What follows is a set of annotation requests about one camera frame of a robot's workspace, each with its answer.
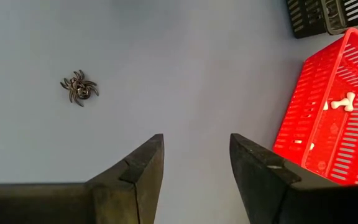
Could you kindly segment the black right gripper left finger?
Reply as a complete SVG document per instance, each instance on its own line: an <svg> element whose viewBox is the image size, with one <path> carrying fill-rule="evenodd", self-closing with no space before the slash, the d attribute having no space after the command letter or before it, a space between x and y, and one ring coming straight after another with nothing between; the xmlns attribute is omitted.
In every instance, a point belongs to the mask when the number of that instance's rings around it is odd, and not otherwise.
<svg viewBox="0 0 358 224"><path fill-rule="evenodd" d="M164 170L164 138L156 134L87 181L96 223L154 224Z"/></svg>

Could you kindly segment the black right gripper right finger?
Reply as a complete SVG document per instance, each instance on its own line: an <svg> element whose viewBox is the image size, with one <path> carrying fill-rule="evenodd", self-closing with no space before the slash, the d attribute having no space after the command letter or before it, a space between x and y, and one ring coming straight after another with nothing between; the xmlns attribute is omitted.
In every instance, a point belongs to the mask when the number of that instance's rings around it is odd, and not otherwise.
<svg viewBox="0 0 358 224"><path fill-rule="evenodd" d="M278 223L285 194L301 177L285 167L284 158L240 134L231 134L229 153L250 223Z"/></svg>

